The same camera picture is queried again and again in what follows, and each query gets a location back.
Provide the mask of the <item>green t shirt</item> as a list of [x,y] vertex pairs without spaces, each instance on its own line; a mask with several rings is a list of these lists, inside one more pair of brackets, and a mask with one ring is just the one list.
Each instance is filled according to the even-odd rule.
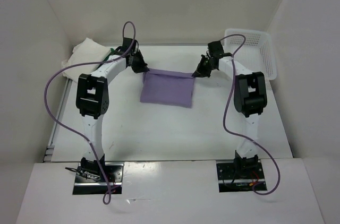
[[111,49],[110,49],[110,52],[108,53],[108,55],[103,59],[103,62],[108,61],[108,60],[109,60],[109,57],[112,56],[112,55],[114,55],[114,53],[115,53],[115,49],[114,49],[114,48],[111,48]]

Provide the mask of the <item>white t shirt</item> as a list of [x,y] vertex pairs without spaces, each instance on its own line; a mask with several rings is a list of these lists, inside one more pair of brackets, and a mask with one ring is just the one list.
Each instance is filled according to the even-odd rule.
[[[98,44],[90,38],[76,45],[72,50],[71,57],[62,62],[62,68],[80,63],[102,62],[111,53],[109,47]],[[91,64],[74,67],[62,72],[62,75],[74,82],[78,81],[81,74],[90,74],[99,67],[99,64]]]

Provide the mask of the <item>lavender t shirt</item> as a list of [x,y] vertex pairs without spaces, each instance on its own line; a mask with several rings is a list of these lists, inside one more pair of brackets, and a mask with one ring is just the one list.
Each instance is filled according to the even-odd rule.
[[140,101],[191,108],[194,83],[191,73],[150,69],[143,74]]

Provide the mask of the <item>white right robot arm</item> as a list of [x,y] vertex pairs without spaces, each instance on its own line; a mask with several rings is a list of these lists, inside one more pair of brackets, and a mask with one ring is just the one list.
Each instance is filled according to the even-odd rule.
[[242,134],[229,132],[243,138],[235,150],[233,172],[237,177],[244,178],[258,166],[259,120],[267,105],[265,76],[262,72],[254,72],[235,61],[230,53],[218,56],[202,55],[192,76],[210,77],[213,70],[222,71],[232,79],[231,95],[227,104],[233,101],[235,110],[244,117],[245,131]]

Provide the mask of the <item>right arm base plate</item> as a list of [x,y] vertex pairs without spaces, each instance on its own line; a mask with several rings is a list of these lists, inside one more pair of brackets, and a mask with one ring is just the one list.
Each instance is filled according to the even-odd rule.
[[237,174],[232,161],[216,162],[218,187],[220,193],[248,192],[256,185],[256,191],[266,191],[266,181],[261,162],[255,169]]

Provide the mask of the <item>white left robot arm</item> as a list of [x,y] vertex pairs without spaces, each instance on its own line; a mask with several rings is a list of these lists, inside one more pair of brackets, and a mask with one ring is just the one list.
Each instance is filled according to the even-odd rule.
[[106,175],[102,124],[109,107],[108,86],[127,67],[131,67],[134,73],[149,71],[141,51],[134,51],[124,58],[121,55],[120,50],[114,51],[108,63],[100,65],[91,73],[83,73],[78,78],[76,107],[82,116],[84,135],[89,141],[88,150],[81,159],[80,170],[87,172],[96,182]]

